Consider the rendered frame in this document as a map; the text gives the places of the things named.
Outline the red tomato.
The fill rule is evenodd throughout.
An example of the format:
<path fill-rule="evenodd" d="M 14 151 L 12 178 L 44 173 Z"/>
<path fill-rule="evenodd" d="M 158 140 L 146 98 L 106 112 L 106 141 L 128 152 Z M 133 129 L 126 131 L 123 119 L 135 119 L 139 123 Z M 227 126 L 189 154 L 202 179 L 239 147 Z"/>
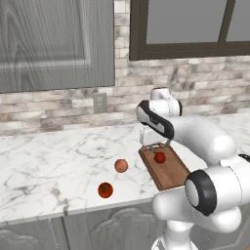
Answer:
<path fill-rule="evenodd" d="M 109 198 L 113 193 L 113 187 L 110 183 L 101 183 L 98 187 L 99 196 Z"/>

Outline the peach round onion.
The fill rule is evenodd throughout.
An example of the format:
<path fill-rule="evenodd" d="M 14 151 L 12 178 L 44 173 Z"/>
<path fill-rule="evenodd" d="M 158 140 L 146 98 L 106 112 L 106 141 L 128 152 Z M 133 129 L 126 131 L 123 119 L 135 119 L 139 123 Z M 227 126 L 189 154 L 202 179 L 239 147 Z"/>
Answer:
<path fill-rule="evenodd" d="M 125 159 L 117 159 L 114 167 L 118 173 L 124 173 L 128 170 L 128 163 Z"/>

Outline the grey lower cabinet door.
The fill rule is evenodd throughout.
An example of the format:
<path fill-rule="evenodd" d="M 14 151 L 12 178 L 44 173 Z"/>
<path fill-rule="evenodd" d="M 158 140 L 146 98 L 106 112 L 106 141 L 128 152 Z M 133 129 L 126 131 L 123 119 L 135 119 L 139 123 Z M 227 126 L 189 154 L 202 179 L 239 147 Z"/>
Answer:
<path fill-rule="evenodd" d="M 70 250 L 151 250 L 164 228 L 150 202 L 71 215 L 63 221 Z"/>
<path fill-rule="evenodd" d="M 0 227 L 0 250 L 67 250 L 53 219 Z"/>

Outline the brown wooden cutting board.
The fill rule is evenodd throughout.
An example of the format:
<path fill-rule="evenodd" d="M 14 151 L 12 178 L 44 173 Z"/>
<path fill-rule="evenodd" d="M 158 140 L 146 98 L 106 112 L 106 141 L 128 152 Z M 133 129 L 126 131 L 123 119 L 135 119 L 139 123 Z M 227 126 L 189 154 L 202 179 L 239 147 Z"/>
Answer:
<path fill-rule="evenodd" d="M 154 161 L 154 155 L 159 151 L 166 156 L 162 164 Z M 155 146 L 154 152 L 149 150 L 149 146 L 142 146 L 139 155 L 160 191 L 182 187 L 185 184 L 189 169 L 170 146 L 165 147 L 163 143 L 160 143 Z"/>

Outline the grey wall outlet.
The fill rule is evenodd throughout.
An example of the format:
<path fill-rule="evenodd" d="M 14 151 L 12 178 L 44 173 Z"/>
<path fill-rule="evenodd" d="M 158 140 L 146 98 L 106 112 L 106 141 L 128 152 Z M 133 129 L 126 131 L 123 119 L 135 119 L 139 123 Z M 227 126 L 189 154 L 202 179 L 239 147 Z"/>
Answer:
<path fill-rule="evenodd" d="M 95 113 L 107 112 L 106 93 L 95 93 L 93 95 L 93 106 Z"/>

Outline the grey upper cabinet door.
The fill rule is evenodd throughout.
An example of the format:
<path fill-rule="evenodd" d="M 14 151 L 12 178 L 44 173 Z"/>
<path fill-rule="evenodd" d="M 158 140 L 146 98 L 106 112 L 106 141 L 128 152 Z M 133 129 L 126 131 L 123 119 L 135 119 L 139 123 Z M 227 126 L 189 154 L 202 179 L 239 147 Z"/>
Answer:
<path fill-rule="evenodd" d="M 113 0 L 0 0 L 0 93 L 114 84 Z"/>

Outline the grey cabinet door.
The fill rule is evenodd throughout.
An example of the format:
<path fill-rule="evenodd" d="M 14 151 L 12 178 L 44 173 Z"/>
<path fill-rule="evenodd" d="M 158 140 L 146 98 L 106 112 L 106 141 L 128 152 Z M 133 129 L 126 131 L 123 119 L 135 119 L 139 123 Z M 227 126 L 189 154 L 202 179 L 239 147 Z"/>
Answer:
<path fill-rule="evenodd" d="M 71 215 L 63 221 L 70 250 L 151 250 L 164 228 L 150 202 Z"/>
<path fill-rule="evenodd" d="M 0 0 L 0 93 L 114 84 L 113 0 Z"/>
<path fill-rule="evenodd" d="M 0 250 L 67 250 L 53 219 L 0 227 Z"/>

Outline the dark framed window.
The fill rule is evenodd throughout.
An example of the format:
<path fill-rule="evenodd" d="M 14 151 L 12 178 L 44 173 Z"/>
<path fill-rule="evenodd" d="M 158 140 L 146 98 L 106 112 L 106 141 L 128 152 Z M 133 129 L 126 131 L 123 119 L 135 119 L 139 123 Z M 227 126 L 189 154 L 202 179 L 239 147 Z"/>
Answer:
<path fill-rule="evenodd" d="M 132 61 L 250 56 L 250 0 L 131 0 Z"/>

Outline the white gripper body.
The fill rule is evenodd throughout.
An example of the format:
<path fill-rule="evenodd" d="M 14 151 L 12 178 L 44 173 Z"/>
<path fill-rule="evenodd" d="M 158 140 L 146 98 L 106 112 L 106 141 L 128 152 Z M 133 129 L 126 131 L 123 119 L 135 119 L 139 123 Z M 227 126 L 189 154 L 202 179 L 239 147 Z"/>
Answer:
<path fill-rule="evenodd" d="M 144 128 L 140 132 L 140 143 L 143 146 L 157 145 L 159 143 L 166 143 L 169 140 L 159 135 L 150 128 Z"/>

